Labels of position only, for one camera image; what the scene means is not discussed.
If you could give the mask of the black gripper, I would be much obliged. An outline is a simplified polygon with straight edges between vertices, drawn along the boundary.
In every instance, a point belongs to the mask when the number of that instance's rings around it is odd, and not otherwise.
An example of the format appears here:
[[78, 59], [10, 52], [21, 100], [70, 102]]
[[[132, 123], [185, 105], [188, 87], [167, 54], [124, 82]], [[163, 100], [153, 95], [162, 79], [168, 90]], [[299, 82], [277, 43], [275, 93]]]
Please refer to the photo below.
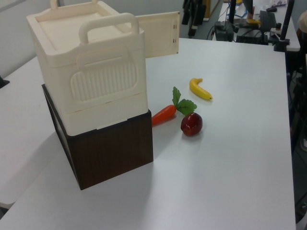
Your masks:
[[195, 36], [198, 29], [197, 25], [202, 25], [203, 18], [206, 12], [206, 5], [203, 4], [202, 0], [184, 0], [183, 2], [183, 18], [182, 25], [188, 25], [189, 20], [191, 24], [189, 25], [188, 38]]

